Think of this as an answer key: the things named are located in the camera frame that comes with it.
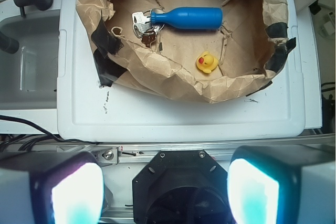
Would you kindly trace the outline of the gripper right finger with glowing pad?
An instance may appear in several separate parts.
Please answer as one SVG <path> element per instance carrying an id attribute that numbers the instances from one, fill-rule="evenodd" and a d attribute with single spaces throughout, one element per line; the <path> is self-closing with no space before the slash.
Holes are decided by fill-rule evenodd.
<path id="1" fill-rule="evenodd" d="M 227 194 L 236 223 L 335 223 L 335 148 L 240 146 Z"/>

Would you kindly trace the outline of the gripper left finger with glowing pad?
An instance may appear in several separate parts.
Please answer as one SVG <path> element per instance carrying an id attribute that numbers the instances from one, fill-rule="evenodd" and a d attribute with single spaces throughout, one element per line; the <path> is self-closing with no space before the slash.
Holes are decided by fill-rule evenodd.
<path id="1" fill-rule="evenodd" d="M 89 152 L 1 153 L 1 223 L 99 223 L 103 200 Z"/>

